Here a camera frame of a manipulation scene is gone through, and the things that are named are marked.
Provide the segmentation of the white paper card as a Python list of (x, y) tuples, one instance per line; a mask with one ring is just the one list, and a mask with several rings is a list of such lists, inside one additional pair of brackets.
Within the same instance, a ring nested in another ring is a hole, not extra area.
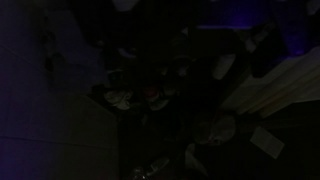
[(260, 148), (263, 152), (277, 159), (285, 144), (262, 127), (257, 127), (250, 142)]

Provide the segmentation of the white shower curtain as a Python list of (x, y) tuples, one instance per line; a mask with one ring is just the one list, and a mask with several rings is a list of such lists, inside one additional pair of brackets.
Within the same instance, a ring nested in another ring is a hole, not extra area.
[(245, 70), (236, 77), (221, 107), (239, 115), (258, 112), (266, 118), (295, 102), (318, 100), (319, 79), (320, 47), (316, 47), (284, 60), (262, 78)]

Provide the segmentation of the white bathtub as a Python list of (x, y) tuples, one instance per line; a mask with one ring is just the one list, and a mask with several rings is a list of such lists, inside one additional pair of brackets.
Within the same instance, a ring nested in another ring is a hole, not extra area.
[(114, 116), (0, 49), (0, 180), (119, 180)]

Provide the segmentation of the white round container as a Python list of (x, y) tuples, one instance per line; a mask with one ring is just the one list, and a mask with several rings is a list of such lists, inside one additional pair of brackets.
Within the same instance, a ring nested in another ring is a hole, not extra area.
[(199, 122), (193, 130), (193, 139), (201, 145), (219, 146), (233, 138), (236, 122), (233, 116), (224, 115)]

